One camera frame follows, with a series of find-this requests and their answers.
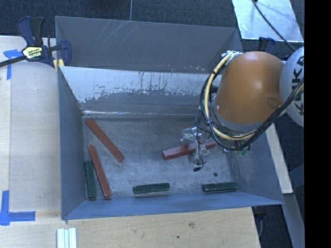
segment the wooden block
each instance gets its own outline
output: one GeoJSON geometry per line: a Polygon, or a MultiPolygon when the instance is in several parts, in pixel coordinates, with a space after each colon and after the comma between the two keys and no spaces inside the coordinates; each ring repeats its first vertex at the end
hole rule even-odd
{"type": "Polygon", "coordinates": [[[121,151],[112,143],[112,141],[106,136],[103,130],[100,129],[93,119],[89,118],[85,121],[85,123],[119,163],[124,160],[124,155],[121,151]]]}
{"type": "MultiPolygon", "coordinates": [[[[205,143],[205,146],[207,149],[212,149],[216,146],[216,143],[214,141],[207,142],[207,143],[205,143]]],[[[190,155],[192,153],[195,153],[196,147],[197,147],[197,145],[195,143],[183,145],[180,147],[164,150],[162,152],[161,156],[166,161],[166,160],[178,158],[178,157],[185,156],[185,155],[190,155]]]]}
{"type": "Polygon", "coordinates": [[[92,158],[95,171],[97,172],[98,179],[99,179],[99,182],[101,184],[101,188],[102,188],[104,197],[105,198],[110,198],[111,195],[112,195],[112,192],[109,188],[108,181],[107,181],[107,178],[104,174],[104,171],[103,171],[102,165],[100,163],[100,160],[99,160],[99,157],[98,157],[98,154],[97,154],[97,150],[95,149],[95,146],[94,145],[89,145],[88,151],[89,151],[89,154],[92,158]]]}
{"type": "Polygon", "coordinates": [[[94,168],[92,161],[86,161],[85,165],[85,174],[86,174],[86,184],[87,184],[87,197],[90,200],[94,200],[97,197],[97,191],[94,181],[94,168]]]}

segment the gray bin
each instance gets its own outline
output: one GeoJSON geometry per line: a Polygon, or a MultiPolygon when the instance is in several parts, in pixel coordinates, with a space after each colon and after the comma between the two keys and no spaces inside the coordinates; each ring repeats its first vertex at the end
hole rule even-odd
{"type": "Polygon", "coordinates": [[[242,50],[236,29],[134,21],[56,18],[73,59],[58,72],[62,218],[189,212],[283,203],[265,135],[246,156],[210,150],[198,172],[187,156],[164,161],[194,127],[208,73],[227,50],[242,50]],[[125,156],[118,163],[86,126],[93,118],[125,156]],[[88,200],[84,161],[95,145],[112,190],[88,200]],[[136,185],[170,184],[166,195],[137,197],[136,185]],[[206,183],[236,182],[235,192],[205,194],[206,183]]]}

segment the wooden table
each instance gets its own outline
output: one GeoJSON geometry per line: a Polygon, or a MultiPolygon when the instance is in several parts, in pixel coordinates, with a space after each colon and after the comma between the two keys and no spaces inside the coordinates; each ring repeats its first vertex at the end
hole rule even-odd
{"type": "MultiPolygon", "coordinates": [[[[0,61],[7,59],[2,54],[5,50],[21,50],[24,47],[25,41],[21,37],[0,36],[0,61]]],[[[55,247],[56,230],[72,227],[77,230],[79,248],[260,247],[250,207],[61,220],[58,140],[56,141],[58,127],[53,124],[58,120],[57,106],[50,104],[49,100],[42,101],[42,98],[47,97],[56,102],[56,72],[45,64],[22,61],[12,65],[12,79],[7,80],[6,77],[7,67],[0,68],[0,198],[2,191],[9,190],[9,210],[34,210],[36,220],[11,222],[9,226],[0,226],[0,247],[55,247]],[[29,85],[29,90],[18,88],[20,84],[23,88],[24,85],[29,85]],[[17,100],[12,102],[13,96],[22,97],[23,100],[25,98],[22,109],[17,107],[17,100]],[[48,116],[47,120],[40,122],[34,129],[29,128],[27,122],[34,120],[36,115],[40,117],[43,111],[48,116]],[[25,123],[14,121],[18,119],[25,120],[25,123]],[[49,133],[52,133],[51,139],[54,139],[51,143],[45,138],[50,136],[49,133]],[[23,161],[19,153],[10,147],[10,141],[17,142],[15,138],[26,138],[29,137],[28,134],[31,141],[22,145],[20,152],[22,158],[28,156],[23,161]]],[[[291,193],[293,190],[275,127],[271,126],[266,133],[269,143],[272,144],[271,151],[282,191],[291,193]]]]}

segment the yellow cable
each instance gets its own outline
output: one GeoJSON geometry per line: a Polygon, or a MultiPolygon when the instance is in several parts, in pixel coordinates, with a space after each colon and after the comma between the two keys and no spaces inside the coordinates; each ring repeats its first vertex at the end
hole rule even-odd
{"type": "MultiPolygon", "coordinates": [[[[224,63],[232,56],[234,52],[233,51],[230,51],[220,62],[219,64],[216,66],[216,68],[214,69],[214,72],[211,73],[210,77],[209,77],[209,80],[207,82],[207,85],[206,85],[206,89],[205,89],[205,98],[204,98],[204,108],[205,108],[205,112],[206,112],[206,116],[209,120],[209,107],[208,107],[208,96],[209,96],[209,91],[210,91],[210,87],[212,85],[212,82],[213,82],[213,79],[215,77],[215,73],[218,72],[218,70],[224,65],[224,63]]],[[[233,141],[240,141],[240,140],[244,140],[244,139],[247,139],[247,138],[251,138],[253,135],[254,135],[254,131],[252,132],[249,132],[245,135],[242,135],[242,136],[228,136],[222,132],[220,132],[218,129],[216,129],[215,127],[213,127],[213,130],[215,132],[216,135],[220,136],[221,138],[224,138],[224,139],[229,139],[229,140],[233,140],[233,141]]]]}

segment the black cable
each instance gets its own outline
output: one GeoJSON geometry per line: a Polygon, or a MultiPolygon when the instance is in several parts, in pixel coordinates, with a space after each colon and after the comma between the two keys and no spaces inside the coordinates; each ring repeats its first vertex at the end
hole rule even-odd
{"type": "Polygon", "coordinates": [[[261,12],[259,7],[256,5],[256,2],[252,0],[252,3],[254,4],[257,11],[260,13],[261,17],[267,22],[267,24],[273,29],[273,31],[291,48],[293,52],[295,52],[295,49],[292,47],[292,45],[289,44],[289,42],[276,30],[276,28],[269,22],[269,20],[265,17],[265,15],[261,12]]]}
{"type": "MultiPolygon", "coordinates": [[[[215,74],[215,77],[213,78],[213,81],[215,80],[216,76],[220,73],[220,71],[218,71],[215,74]]],[[[289,95],[289,97],[287,98],[287,100],[284,102],[284,104],[282,106],[280,106],[278,109],[276,109],[255,131],[254,134],[251,138],[247,139],[246,141],[234,141],[234,143],[231,143],[229,140],[227,139],[222,139],[223,142],[228,142],[231,144],[231,147],[228,147],[226,145],[224,145],[219,138],[217,138],[217,135],[214,132],[214,128],[215,127],[217,129],[217,127],[215,126],[215,124],[210,120],[211,119],[211,109],[209,109],[209,115],[206,114],[206,111],[204,110],[204,105],[203,105],[203,97],[204,97],[204,92],[206,89],[206,85],[209,81],[211,74],[208,76],[207,80],[205,81],[202,89],[201,89],[201,93],[200,93],[200,110],[201,110],[201,115],[205,118],[206,120],[206,124],[209,126],[210,132],[212,134],[213,139],[215,140],[215,142],[220,145],[222,148],[226,149],[226,150],[242,150],[245,149],[246,147],[249,147],[250,144],[252,142],[254,142],[264,131],[266,131],[267,128],[270,127],[270,125],[291,105],[291,103],[302,94],[303,90],[297,92],[299,90],[299,88],[301,88],[301,86],[304,83],[304,77],[300,80],[300,82],[296,85],[296,87],[293,89],[293,91],[291,92],[291,94],[289,95]]]]}

